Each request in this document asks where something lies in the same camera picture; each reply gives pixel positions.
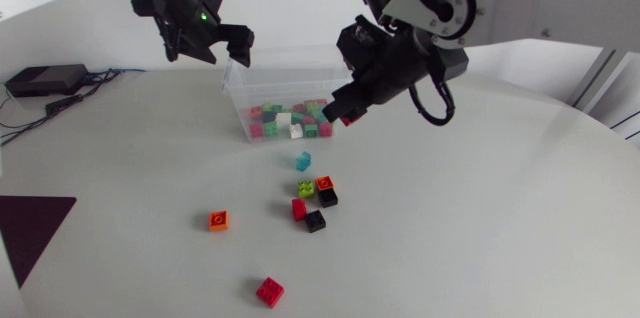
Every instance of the black cable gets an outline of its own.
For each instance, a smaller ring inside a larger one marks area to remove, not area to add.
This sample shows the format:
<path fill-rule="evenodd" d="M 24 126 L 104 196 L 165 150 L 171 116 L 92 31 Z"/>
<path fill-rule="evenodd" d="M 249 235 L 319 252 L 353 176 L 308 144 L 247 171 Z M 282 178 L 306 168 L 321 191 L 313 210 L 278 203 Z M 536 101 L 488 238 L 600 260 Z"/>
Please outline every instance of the black cable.
<path fill-rule="evenodd" d="M 637 132 L 633 133 L 632 135 L 630 135 L 630 136 L 628 136 L 627 138 L 625 138 L 625 140 L 629 140 L 629 139 L 631 139 L 631 138 L 633 138 L 633 137 L 637 136 L 638 134 L 640 134 L 640 131 L 637 131 Z"/>
<path fill-rule="evenodd" d="M 415 85 L 411 85 L 409 87 L 409 94 L 411 95 L 411 100 L 413 101 L 413 104 L 418 109 L 418 113 L 422 114 L 422 116 L 427 121 L 429 121 L 429 123 L 436 126 L 443 126 L 449 123 L 451 118 L 453 118 L 456 107 L 453 103 L 453 97 L 451 96 L 451 92 L 449 91 L 449 87 L 447 86 L 447 84 L 445 82 L 441 82 L 441 83 L 434 82 L 434 85 L 436 86 L 436 91 L 438 91 L 438 94 L 440 94 L 440 97 L 442 97 L 442 100 L 446 105 L 446 115 L 444 118 L 434 117 L 424 108 L 424 106 L 422 105 L 422 102 L 420 101 L 420 97 L 418 96 L 418 89 L 416 88 Z"/>
<path fill-rule="evenodd" d="M 30 122 L 30 123 L 25 123 L 25 124 L 22 124 L 22 125 L 19 125 L 19 126 L 8 126 L 8 125 L 0 123 L 0 125 L 2 125 L 3 127 L 22 128 L 22 129 L 20 129 L 18 131 L 7 133 L 7 134 L 4 134 L 4 135 L 0 136 L 0 138 L 10 137 L 10 138 L 6 139 L 5 141 L 3 141 L 2 143 L 0 143 L 0 147 L 4 147 L 5 145 L 9 144 L 10 142 L 12 142 L 13 140 L 15 140 L 16 138 L 18 138 L 19 136 L 21 136 L 24 133 L 26 133 L 26 132 L 28 132 L 30 130 L 33 130 L 35 128 L 40 127 L 41 125 L 43 125 L 47 121 L 53 119 L 55 116 L 57 116 L 61 112 L 63 112 L 65 110 L 71 108 L 72 106 L 82 102 L 84 100 L 84 98 L 94 95 L 104 83 L 109 83 L 112 80 L 114 80 L 116 77 L 121 75 L 122 73 L 130 72 L 130 71 L 145 72 L 144 70 L 141 70 L 141 69 L 109 69 L 107 71 L 100 72 L 100 73 L 89 73 L 89 74 L 86 74 L 83 77 L 83 83 L 84 83 L 85 86 L 93 86 L 93 88 L 90 89 L 88 92 L 86 92 L 84 94 L 78 95 L 77 96 L 78 97 L 77 100 L 74 100 L 71 103 L 66 104 L 66 105 L 64 105 L 64 104 L 60 105 L 60 106 L 56 107 L 55 110 L 52 110 L 50 113 L 47 113 L 47 115 L 45 115 L 44 117 L 42 117 L 42 118 L 40 118 L 38 120 L 35 120 L 33 122 Z"/>
<path fill-rule="evenodd" d="M 638 114 L 640 114 L 640 111 L 637 111 L 637 112 L 633 113 L 632 115 L 628 116 L 627 118 L 625 118 L 625 119 L 621 120 L 620 122 L 618 122 L 618 123 L 614 124 L 612 127 L 610 127 L 610 129 L 613 129 L 613 128 L 615 128 L 615 127 L 619 126 L 620 124 L 622 124 L 622 123 L 624 123 L 624 122 L 628 121 L 629 119 L 631 119 L 631 118 L 633 118 L 633 117 L 637 116 Z"/>

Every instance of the toy block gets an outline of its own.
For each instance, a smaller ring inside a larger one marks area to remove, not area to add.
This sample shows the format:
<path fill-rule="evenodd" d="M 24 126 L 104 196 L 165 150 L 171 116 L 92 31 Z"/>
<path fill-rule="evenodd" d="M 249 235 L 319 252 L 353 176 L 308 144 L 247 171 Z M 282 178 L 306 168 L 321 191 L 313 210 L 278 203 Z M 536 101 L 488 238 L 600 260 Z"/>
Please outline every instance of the toy block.
<path fill-rule="evenodd" d="M 258 298 L 267 303 L 271 308 L 278 304 L 278 301 L 282 298 L 283 294 L 284 287 L 271 278 L 267 278 L 264 283 L 262 283 L 262 286 L 260 286 L 260 289 L 256 292 Z"/>
<path fill-rule="evenodd" d="M 322 208 L 331 207 L 338 204 L 338 196 L 333 188 L 321 190 L 318 192 L 318 200 Z"/>
<path fill-rule="evenodd" d="M 307 107 L 304 104 L 296 104 L 293 106 L 293 111 L 296 113 L 305 113 L 307 111 Z"/>
<path fill-rule="evenodd" d="M 302 124 L 315 124 L 316 123 L 316 119 L 313 118 L 312 116 L 305 116 L 302 119 Z"/>
<path fill-rule="evenodd" d="M 267 137 L 275 137 L 278 135 L 278 124 L 276 122 L 269 122 L 264 124 L 264 134 Z"/>
<path fill-rule="evenodd" d="M 264 126 L 261 123 L 250 124 L 249 132 L 252 138 L 264 137 Z"/>
<path fill-rule="evenodd" d="M 307 215 L 306 203 L 302 199 L 296 198 L 291 201 L 291 205 L 293 206 L 293 219 L 296 222 L 303 220 Z"/>
<path fill-rule="evenodd" d="M 230 225 L 229 212 L 213 212 L 209 214 L 209 230 L 212 232 L 220 232 L 229 229 Z"/>
<path fill-rule="evenodd" d="M 276 120 L 276 112 L 272 112 L 272 111 L 263 111 L 262 112 L 262 122 L 263 123 L 269 123 L 269 122 L 274 122 Z"/>
<path fill-rule="evenodd" d="M 313 193 L 313 182 L 298 183 L 298 198 L 312 198 Z"/>
<path fill-rule="evenodd" d="M 318 187 L 319 191 L 334 188 L 331 177 L 329 176 L 316 179 L 316 186 Z"/>
<path fill-rule="evenodd" d="M 307 138 L 315 138 L 318 136 L 318 125 L 307 124 L 304 126 L 304 136 Z"/>
<path fill-rule="evenodd" d="M 300 172 L 304 172 L 311 165 L 311 154 L 302 152 L 296 159 L 296 169 Z"/>
<path fill-rule="evenodd" d="M 278 123 L 278 127 L 288 127 L 291 124 L 291 113 L 278 113 L 276 123 Z"/>
<path fill-rule="evenodd" d="M 249 118 L 259 120 L 262 118 L 262 107 L 249 108 Z"/>
<path fill-rule="evenodd" d="M 304 222 L 307 224 L 309 233 L 319 231 L 320 229 L 327 226 L 327 222 L 324 220 L 324 217 L 322 216 L 322 213 L 320 213 L 320 211 L 315 211 L 307 214 L 304 217 Z"/>
<path fill-rule="evenodd" d="M 332 137 L 333 136 L 333 124 L 320 123 L 320 137 Z"/>
<path fill-rule="evenodd" d="M 304 131 L 300 124 L 292 124 L 289 126 L 289 134 L 291 134 L 291 139 L 298 139 L 304 136 Z"/>
<path fill-rule="evenodd" d="M 292 113 L 291 114 L 291 124 L 302 123 L 304 119 L 304 114 L 302 113 Z"/>

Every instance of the white table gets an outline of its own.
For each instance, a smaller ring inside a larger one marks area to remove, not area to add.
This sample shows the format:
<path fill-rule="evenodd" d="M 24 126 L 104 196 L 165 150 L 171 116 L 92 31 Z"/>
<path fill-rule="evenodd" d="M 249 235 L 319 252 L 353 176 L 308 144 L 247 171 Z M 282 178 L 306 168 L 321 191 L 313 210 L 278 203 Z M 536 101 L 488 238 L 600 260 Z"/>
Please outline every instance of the white table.
<path fill-rule="evenodd" d="M 3 150 L 3 194 L 78 197 L 33 317 L 640 314 L 640 155 L 588 116 L 468 74 L 444 128 L 404 94 L 332 140 L 251 145 L 219 74 L 129 75 Z M 309 234 L 291 199 L 322 175 L 340 204 Z"/>

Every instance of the plastic container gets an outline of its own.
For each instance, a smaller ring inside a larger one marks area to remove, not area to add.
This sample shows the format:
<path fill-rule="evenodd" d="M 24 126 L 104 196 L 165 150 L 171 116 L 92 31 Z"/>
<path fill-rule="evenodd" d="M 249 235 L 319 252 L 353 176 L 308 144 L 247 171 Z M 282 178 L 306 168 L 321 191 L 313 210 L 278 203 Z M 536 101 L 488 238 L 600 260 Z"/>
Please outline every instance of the plastic container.
<path fill-rule="evenodd" d="M 321 127 L 321 124 L 328 124 L 322 119 L 322 100 L 331 102 L 331 93 L 350 82 L 350 75 L 340 51 L 334 46 L 253 50 L 251 68 L 229 61 L 222 92 L 231 96 L 240 123 L 252 143 L 291 140 L 289 126 L 302 118 L 297 115 L 293 122 L 283 122 L 282 118 L 287 115 L 277 115 L 289 113 L 294 107 L 300 111 L 300 105 L 305 107 L 304 122 L 300 122 L 305 136 L 301 139 L 327 138 L 333 133 L 328 135 L 328 127 Z M 313 103 L 309 105 L 310 101 L 320 105 L 320 113 Z M 275 113 L 277 121 L 273 120 L 274 114 L 268 112 Z M 315 135 L 314 124 L 318 129 Z"/>

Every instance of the lime green lego brick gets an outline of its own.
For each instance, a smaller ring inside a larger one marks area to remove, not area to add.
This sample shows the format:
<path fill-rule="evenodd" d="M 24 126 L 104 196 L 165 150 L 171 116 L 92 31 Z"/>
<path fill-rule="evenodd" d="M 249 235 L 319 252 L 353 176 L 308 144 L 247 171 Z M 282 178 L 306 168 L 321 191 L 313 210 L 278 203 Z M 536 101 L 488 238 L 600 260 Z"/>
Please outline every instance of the lime green lego brick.
<path fill-rule="evenodd" d="M 304 126 L 304 136 L 307 138 L 315 138 L 318 136 L 318 125 L 307 124 Z"/>
<path fill-rule="evenodd" d="M 313 182 L 300 182 L 298 183 L 298 197 L 299 198 L 312 198 L 314 194 Z"/>
<path fill-rule="evenodd" d="M 307 112 L 317 112 L 320 110 L 320 105 L 317 102 L 307 103 Z"/>
<path fill-rule="evenodd" d="M 264 135 L 267 137 L 275 137 L 278 135 L 278 123 L 269 122 L 264 124 Z"/>
<path fill-rule="evenodd" d="M 291 124 L 302 123 L 304 119 L 304 114 L 302 113 L 291 113 Z"/>

